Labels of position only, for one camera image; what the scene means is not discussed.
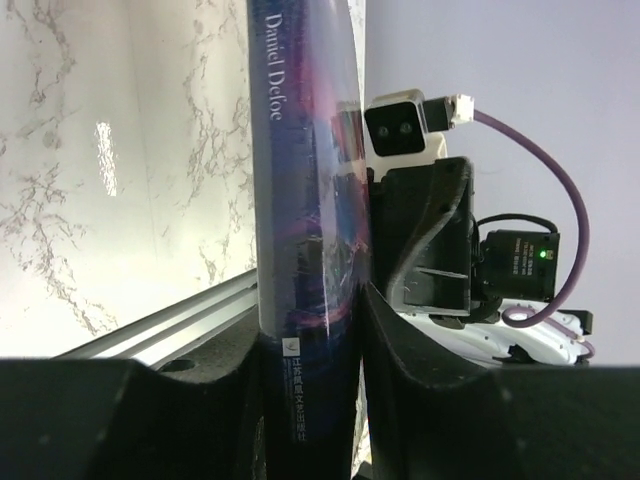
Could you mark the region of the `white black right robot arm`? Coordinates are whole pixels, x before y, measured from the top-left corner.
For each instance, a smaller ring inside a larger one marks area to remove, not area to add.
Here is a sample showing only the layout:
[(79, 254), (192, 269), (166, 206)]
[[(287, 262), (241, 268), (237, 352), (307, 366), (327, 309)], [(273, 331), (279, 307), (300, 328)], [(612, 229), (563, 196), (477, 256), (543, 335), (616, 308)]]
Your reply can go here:
[(593, 315), (557, 308), (560, 232), (525, 214), (476, 219), (465, 157), (367, 170), (375, 285), (401, 317), (459, 355), (497, 364), (586, 365)]

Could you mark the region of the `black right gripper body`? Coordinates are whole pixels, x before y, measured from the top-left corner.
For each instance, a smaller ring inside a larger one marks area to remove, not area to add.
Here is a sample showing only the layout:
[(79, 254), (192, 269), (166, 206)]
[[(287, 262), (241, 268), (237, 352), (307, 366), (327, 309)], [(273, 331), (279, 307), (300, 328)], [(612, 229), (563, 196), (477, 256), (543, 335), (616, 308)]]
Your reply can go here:
[(465, 157), (389, 170), (369, 201), (376, 288), (398, 313), (471, 312), (473, 167)]

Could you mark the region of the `purple Robinson Crusoe book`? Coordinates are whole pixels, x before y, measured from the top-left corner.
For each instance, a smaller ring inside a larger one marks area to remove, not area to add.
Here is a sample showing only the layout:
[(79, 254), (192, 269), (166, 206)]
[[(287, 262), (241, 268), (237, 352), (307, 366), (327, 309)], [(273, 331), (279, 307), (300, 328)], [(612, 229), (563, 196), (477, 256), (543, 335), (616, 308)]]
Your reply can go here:
[(370, 236), (344, 1), (251, 1), (251, 127), (266, 472), (351, 475)]

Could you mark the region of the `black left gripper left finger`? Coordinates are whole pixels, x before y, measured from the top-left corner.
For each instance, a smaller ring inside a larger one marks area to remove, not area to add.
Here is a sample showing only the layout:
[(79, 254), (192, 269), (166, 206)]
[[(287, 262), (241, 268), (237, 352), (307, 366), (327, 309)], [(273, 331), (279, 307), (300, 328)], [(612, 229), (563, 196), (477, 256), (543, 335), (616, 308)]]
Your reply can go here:
[(5, 360), (5, 479), (261, 479), (256, 333), (154, 370), (134, 360)]

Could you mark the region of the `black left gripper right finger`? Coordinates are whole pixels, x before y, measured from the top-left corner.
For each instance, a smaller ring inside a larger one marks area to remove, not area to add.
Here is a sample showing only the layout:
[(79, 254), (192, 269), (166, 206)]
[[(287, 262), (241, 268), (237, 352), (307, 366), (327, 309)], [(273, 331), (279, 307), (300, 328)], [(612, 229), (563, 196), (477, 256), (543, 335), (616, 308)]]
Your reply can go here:
[(635, 367), (485, 368), (360, 294), (377, 479), (635, 479)]

